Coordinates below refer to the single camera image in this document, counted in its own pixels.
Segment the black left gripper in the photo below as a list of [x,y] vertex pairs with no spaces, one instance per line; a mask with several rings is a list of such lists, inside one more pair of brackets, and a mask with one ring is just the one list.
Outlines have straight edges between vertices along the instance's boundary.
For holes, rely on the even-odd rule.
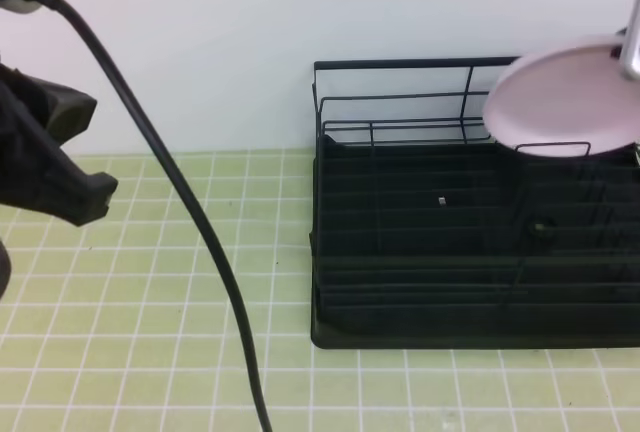
[[1,67],[1,203],[75,226],[106,216],[118,180],[87,174],[60,146],[89,127],[97,100]]

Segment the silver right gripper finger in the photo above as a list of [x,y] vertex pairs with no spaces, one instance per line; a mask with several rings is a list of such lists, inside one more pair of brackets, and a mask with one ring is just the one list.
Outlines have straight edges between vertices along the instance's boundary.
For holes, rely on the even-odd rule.
[[612,59],[617,59],[623,74],[630,80],[639,79],[639,9],[640,0],[634,0],[627,26],[618,32],[623,41],[620,46],[610,52]]

